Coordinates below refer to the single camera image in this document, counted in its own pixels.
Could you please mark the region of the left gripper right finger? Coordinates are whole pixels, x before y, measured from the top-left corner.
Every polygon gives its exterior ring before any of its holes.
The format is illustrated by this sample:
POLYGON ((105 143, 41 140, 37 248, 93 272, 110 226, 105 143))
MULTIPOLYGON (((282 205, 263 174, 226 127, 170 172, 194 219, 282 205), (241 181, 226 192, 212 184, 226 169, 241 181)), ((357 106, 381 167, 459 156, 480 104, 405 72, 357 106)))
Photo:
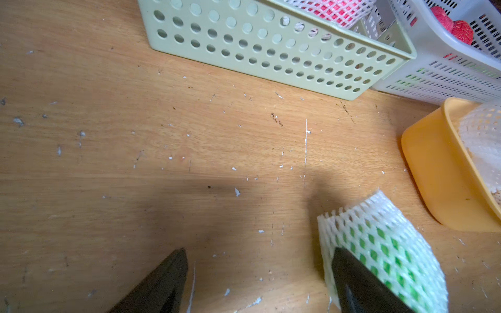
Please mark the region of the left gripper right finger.
POLYGON ((335 249, 331 268, 342 313, 412 312, 347 249, 335 249))

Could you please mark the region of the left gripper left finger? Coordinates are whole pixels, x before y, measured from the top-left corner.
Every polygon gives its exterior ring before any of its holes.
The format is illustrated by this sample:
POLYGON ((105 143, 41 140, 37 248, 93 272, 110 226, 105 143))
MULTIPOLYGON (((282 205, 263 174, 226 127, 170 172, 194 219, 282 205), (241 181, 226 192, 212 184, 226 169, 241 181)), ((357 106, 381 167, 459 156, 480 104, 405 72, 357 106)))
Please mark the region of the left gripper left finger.
POLYGON ((187 271, 186 250, 174 250, 110 312, 179 312, 187 271))

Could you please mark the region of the green apple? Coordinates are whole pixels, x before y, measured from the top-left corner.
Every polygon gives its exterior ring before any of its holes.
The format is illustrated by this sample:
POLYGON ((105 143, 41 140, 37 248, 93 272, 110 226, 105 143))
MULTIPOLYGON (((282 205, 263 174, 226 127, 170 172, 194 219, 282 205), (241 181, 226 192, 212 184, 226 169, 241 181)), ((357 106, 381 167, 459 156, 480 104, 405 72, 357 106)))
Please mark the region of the green apple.
POLYGON ((445 275, 432 248, 382 191, 352 207, 317 218, 324 280, 331 302, 340 297, 331 268, 335 249, 347 249, 414 312, 447 312, 445 275))

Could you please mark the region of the red apple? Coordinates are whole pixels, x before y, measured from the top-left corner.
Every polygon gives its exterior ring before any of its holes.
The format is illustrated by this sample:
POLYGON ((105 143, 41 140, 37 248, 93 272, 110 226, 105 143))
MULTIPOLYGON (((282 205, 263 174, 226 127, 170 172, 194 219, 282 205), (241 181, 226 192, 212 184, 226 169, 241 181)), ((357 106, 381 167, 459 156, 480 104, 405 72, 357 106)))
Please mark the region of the red apple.
POLYGON ((451 34, 456 39, 469 46, 472 44, 474 40, 473 29, 467 22, 463 20, 454 21, 453 27, 451 29, 451 34))

